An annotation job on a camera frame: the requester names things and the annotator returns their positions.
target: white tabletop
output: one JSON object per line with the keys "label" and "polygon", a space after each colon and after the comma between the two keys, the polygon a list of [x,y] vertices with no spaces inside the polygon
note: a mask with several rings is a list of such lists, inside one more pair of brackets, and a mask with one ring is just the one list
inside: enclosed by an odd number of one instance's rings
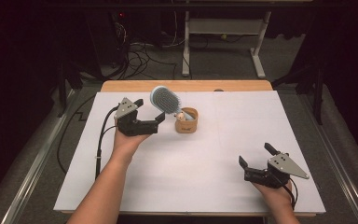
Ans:
{"label": "white tabletop", "polygon": [[[182,106],[196,108],[195,133],[177,133],[167,115],[158,133],[141,144],[128,170],[122,213],[264,216],[269,210],[260,193],[243,180],[241,155],[255,169],[267,168],[272,156],[266,142],[290,157],[310,179],[292,176],[299,197],[297,214],[324,213],[324,205],[276,91],[179,92]],[[127,97],[144,99],[138,119],[159,115],[148,92],[99,92],[63,182],[54,210],[76,209],[94,182],[98,138],[107,112]],[[113,125],[113,115],[106,128]],[[103,139],[102,167],[109,158],[113,133]]]}

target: gray carpet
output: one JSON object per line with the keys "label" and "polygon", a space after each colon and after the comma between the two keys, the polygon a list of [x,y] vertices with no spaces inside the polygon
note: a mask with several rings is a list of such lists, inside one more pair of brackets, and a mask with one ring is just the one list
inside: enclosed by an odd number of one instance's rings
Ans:
{"label": "gray carpet", "polygon": [[[260,51],[261,62],[267,75],[267,80],[275,80],[287,74],[293,59],[296,56],[298,47],[303,38],[285,40],[281,37],[266,39]],[[244,37],[234,43],[226,43],[210,39],[208,42],[203,37],[194,36],[190,45],[193,47],[190,54],[190,67],[193,79],[257,79],[252,59],[248,49],[255,44],[255,36]],[[142,73],[130,77],[130,79],[190,79],[182,77],[182,48],[156,49],[143,46],[134,46],[134,51],[147,58],[146,53],[152,58],[144,65]],[[142,63],[136,54],[132,54],[131,65],[136,66]],[[103,71],[108,74],[112,72],[110,66],[104,66]],[[129,69],[127,75],[132,74],[135,69]],[[64,179],[56,157],[60,144],[60,160],[62,166],[67,169],[72,159],[78,139],[85,125],[84,118],[87,117],[92,106],[92,95],[99,91],[101,83],[88,82],[81,91],[74,95],[73,104],[67,111],[67,119],[62,126],[60,133],[52,144],[46,166],[38,178],[31,197],[18,216],[18,223],[64,223],[69,215],[54,212],[52,210],[57,199],[60,186]],[[281,85],[277,88],[282,104],[292,125],[296,139],[302,149],[310,171],[319,187],[319,191],[326,207],[326,213],[317,217],[302,217],[301,223],[358,223],[358,213],[354,212],[356,207],[345,190],[345,186],[339,178],[339,172],[326,150],[323,134],[329,140],[328,143],[336,150],[340,161],[346,168],[345,172],[351,178],[352,185],[358,189],[358,146],[351,137],[348,128],[342,117],[337,112],[334,101],[324,88],[324,102],[322,108],[324,125],[315,125],[313,117],[307,107],[309,96],[297,95],[294,85]],[[57,92],[52,97],[57,99]],[[0,187],[0,223],[2,222],[7,209],[10,207],[21,183],[31,167],[39,148],[44,144],[47,136],[51,133],[59,113],[57,103],[50,115],[45,119],[41,127],[35,132],[27,146],[13,163],[10,171]],[[172,219],[171,217],[121,217],[121,223],[255,223],[255,220],[241,218],[213,218],[196,219],[182,218]]]}

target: person's right hand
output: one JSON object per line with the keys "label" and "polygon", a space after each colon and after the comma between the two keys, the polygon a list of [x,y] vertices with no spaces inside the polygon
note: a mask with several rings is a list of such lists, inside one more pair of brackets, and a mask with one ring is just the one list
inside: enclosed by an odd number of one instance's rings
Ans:
{"label": "person's right hand", "polygon": [[[263,195],[277,223],[299,223],[292,208],[292,198],[284,188],[272,189],[256,183],[252,184]],[[289,181],[286,187],[292,190],[292,183]]]}

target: white desk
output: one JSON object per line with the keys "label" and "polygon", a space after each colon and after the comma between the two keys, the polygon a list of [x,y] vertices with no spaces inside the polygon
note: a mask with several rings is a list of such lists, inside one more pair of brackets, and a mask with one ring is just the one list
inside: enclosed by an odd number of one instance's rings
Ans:
{"label": "white desk", "polygon": [[[201,0],[202,2],[310,2],[312,0]],[[226,35],[258,35],[254,48],[249,49],[255,65],[255,71],[259,78],[266,78],[263,66],[260,62],[259,51],[264,40],[264,35],[269,25],[270,11],[267,11],[260,20],[225,20],[225,19],[196,19],[190,18],[187,11],[185,17],[185,47],[182,61],[182,75],[190,74],[190,34],[226,34]]]}
{"label": "white desk", "polygon": [[[310,174],[276,91],[176,93],[183,106],[199,111],[198,129],[191,134],[177,133],[173,116],[167,116],[159,124],[158,133],[143,142],[133,158],[121,213],[265,216],[269,210],[262,196],[251,183],[243,180],[243,170],[238,164],[238,157],[242,155],[250,167],[267,168],[267,159],[272,156],[263,148],[265,142],[288,152]],[[138,109],[140,120],[154,119],[160,113],[150,104],[149,91],[98,93],[54,210],[74,211],[90,189],[104,117],[123,97],[132,101],[144,99],[145,104]],[[113,123],[112,116],[107,128]],[[103,166],[113,145],[113,131],[109,132],[103,140]],[[299,189],[296,214],[324,213],[312,176],[309,180],[293,179]]]}

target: hairbrush bristles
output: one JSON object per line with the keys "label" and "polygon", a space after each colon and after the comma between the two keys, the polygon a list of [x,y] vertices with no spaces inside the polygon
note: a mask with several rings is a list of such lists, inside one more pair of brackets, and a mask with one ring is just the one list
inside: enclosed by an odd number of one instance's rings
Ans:
{"label": "hairbrush bristles", "polygon": [[166,114],[181,112],[179,97],[166,87],[158,86],[150,95],[151,103]]}

